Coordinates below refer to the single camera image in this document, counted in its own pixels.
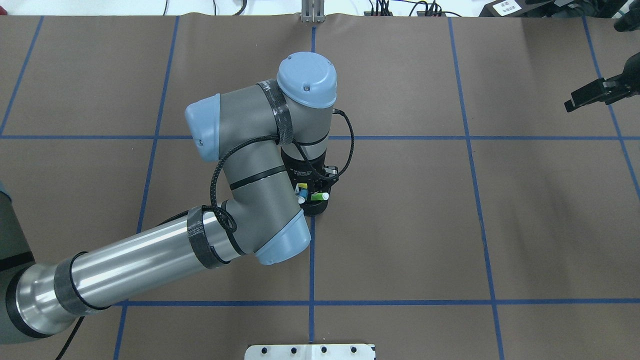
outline light blue joint cap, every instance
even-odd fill
[[[263,265],[281,263],[303,252],[310,242],[311,233],[304,212],[300,210],[282,230],[255,252],[255,256]]]
[[[11,195],[9,195],[9,193],[6,191],[6,188],[4,187],[2,181],[0,181],[0,193],[5,194],[9,198],[9,200],[11,200]]]
[[[187,106],[184,116],[200,157],[204,161],[217,161],[220,150],[220,94]]]
[[[282,92],[302,105],[325,109],[335,103],[338,75],[320,54],[303,51],[289,55],[280,63],[276,79]]]

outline blue grid line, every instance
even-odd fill
[[[309,343],[316,337],[316,217],[311,217],[309,244]]]
[[[124,334],[124,322],[127,318],[127,304],[122,306],[122,312],[120,313],[120,324],[118,325],[118,337],[116,338],[116,346],[113,349],[113,359],[117,360],[120,357],[120,345],[122,344],[122,334]]]
[[[0,135],[2,135],[2,133],[4,132],[4,127],[6,126],[6,122],[7,120],[9,120],[9,114],[11,113],[13,101],[15,100],[15,96],[18,94],[18,89],[20,88],[20,83],[22,82],[24,71],[27,69],[27,64],[29,63],[29,59],[31,57],[31,52],[33,51],[33,47],[36,45],[36,40],[38,39],[38,34],[40,33],[40,28],[42,27],[43,21],[44,21],[44,16],[41,16],[40,21],[38,21],[38,26],[36,27],[36,31],[33,33],[33,38],[31,39],[31,45],[29,45],[27,56],[24,57],[24,62],[22,63],[20,74],[18,74],[18,79],[16,80],[15,86],[13,87],[13,92],[11,93],[11,98],[9,99],[9,105],[7,105],[6,111],[4,112],[4,118],[2,119],[2,124],[0,124]]]
[[[5,140],[192,140],[191,135],[0,135]],[[356,135],[356,140],[466,140],[464,135]],[[640,136],[520,136],[470,135],[471,140],[640,140]],[[349,135],[331,135],[329,140],[350,140]]]
[[[598,65],[598,58],[596,57],[596,52],[593,48],[593,42],[591,41],[591,33],[589,32],[589,25],[587,24],[587,18],[582,17],[582,25],[584,26],[584,34],[587,36],[587,43],[589,44],[589,50],[591,51],[591,59],[593,60],[593,66],[596,68],[596,74],[598,78],[602,77],[602,73],[600,72],[600,66]],[[629,169],[629,173],[631,174],[631,181],[636,188],[636,195],[638,200],[640,200],[640,185],[638,185],[638,180],[636,177],[636,172],[634,171],[633,164],[631,164],[631,158],[629,158],[629,153],[627,152],[627,146],[625,145],[625,141],[622,137],[622,132],[620,131],[620,126],[618,125],[618,119],[616,118],[616,113],[613,111],[613,107],[608,105],[609,113],[611,114],[611,121],[613,121],[613,126],[616,128],[616,133],[618,134],[618,140],[620,141],[620,147],[622,148],[622,153],[625,156],[625,161],[627,162],[627,167]]]
[[[486,277],[489,282],[489,295],[492,301],[493,325],[495,327],[495,337],[498,346],[498,355],[500,360],[504,360],[504,349],[502,348],[502,333],[500,332],[500,320],[498,317],[498,306],[495,303],[495,290],[493,288],[493,274],[491,271],[491,260],[489,258],[489,246],[486,241],[486,231],[484,229],[484,218],[482,213],[482,204],[480,203],[480,192],[478,190],[478,182],[476,177],[476,164],[474,163],[473,150],[471,148],[471,137],[469,133],[469,125],[467,122],[467,109],[465,107],[465,97],[462,91],[462,80],[460,79],[460,67],[458,66],[458,54],[456,52],[456,40],[453,33],[453,25],[451,18],[447,18],[449,23],[449,37],[451,38],[451,52],[453,53],[453,65],[456,69],[456,81],[458,82],[458,96],[460,98],[460,110],[462,112],[462,122],[465,126],[465,137],[467,140],[467,153],[469,156],[469,166],[471,168],[471,179],[474,185],[474,195],[476,197],[476,209],[478,213],[478,221],[480,222],[480,232],[484,249],[484,265],[486,267]]]
[[[139,300],[122,301],[113,306],[127,307],[251,307],[305,306],[308,300]],[[314,300],[314,306],[500,306],[571,305],[571,304],[640,304],[640,298],[593,299],[470,299],[470,300]]]
[[[311,52],[316,51],[316,27],[311,27]]]
[[[469,135],[471,140],[619,140],[618,136],[538,136],[538,135]],[[466,140],[465,135],[356,135],[356,140]],[[349,135],[331,135],[329,140],[350,140]],[[640,140],[640,136],[623,136],[624,140]]]
[[[154,135],[1,135],[7,140],[153,140]]]
[[[142,202],[140,205],[140,216],[138,217],[138,227],[136,229],[136,233],[140,233],[142,231],[142,223],[145,218],[145,210],[147,208],[147,197],[149,193],[149,183],[151,182],[151,173],[154,168],[154,160],[156,156],[156,148],[158,143],[158,138],[160,134],[160,125],[162,123],[162,115],[164,110],[164,99],[166,97],[166,89],[169,85],[169,75],[171,74],[171,62],[173,61],[173,49],[175,47],[175,38],[178,34],[178,25],[180,24],[180,17],[175,17],[175,23],[173,25],[173,36],[171,40],[171,47],[169,49],[169,59],[166,63],[166,71],[164,73],[164,85],[162,89],[162,95],[160,97],[160,106],[158,107],[158,116],[156,120],[156,131],[154,133],[154,143],[151,146],[151,155],[149,156],[149,165],[147,169],[147,178],[145,180],[145,189],[142,193]],[[120,326],[118,327],[118,337],[115,345],[115,349],[113,351],[113,360],[118,360],[120,356],[120,346],[122,344],[122,334],[124,332],[124,325],[127,319],[127,308],[129,307],[129,301],[125,300],[122,306],[122,314],[120,316]]]
[[[308,306],[307,300],[130,300],[127,306],[140,307],[247,307],[247,306]]]
[[[594,299],[510,299],[496,300],[498,305],[556,305],[556,304],[640,304],[636,298]]]

